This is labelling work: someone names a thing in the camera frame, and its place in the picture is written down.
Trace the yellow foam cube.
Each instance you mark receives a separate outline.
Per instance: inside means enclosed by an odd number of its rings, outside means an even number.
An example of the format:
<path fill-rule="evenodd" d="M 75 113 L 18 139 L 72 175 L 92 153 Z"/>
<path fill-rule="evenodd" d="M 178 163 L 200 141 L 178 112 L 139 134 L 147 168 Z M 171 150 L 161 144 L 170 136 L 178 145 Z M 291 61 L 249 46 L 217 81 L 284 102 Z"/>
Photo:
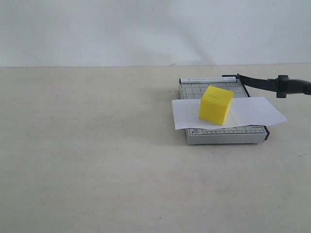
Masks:
<path fill-rule="evenodd" d="M 233 91 L 210 85 L 201 98 L 199 119 L 223 125 L 229 113 L 233 97 Z"/>

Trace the white paper sheet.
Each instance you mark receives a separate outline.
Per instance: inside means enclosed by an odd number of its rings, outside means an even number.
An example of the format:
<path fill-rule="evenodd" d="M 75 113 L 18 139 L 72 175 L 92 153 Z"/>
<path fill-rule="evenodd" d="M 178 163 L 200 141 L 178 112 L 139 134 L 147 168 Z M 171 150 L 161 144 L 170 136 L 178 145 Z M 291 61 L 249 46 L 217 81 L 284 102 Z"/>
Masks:
<path fill-rule="evenodd" d="M 286 117 L 265 97 L 234 98 L 222 125 L 199 118 L 199 99 L 173 100 L 173 118 L 176 130 L 216 130 L 249 125 L 272 126 L 286 122 Z"/>

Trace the black cutter blade arm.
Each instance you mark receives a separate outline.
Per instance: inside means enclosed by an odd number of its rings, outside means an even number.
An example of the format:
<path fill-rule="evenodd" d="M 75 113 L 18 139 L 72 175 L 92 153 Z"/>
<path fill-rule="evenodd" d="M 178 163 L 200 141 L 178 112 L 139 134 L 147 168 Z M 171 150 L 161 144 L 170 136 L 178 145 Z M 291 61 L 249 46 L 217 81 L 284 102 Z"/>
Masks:
<path fill-rule="evenodd" d="M 234 77 L 243 85 L 276 92 L 277 98 L 286 98 L 289 94 L 311 94 L 311 83 L 305 80 L 290 79 L 288 75 L 278 75 L 276 79 L 256 79 L 241 74 L 222 75 L 222 77 Z"/>

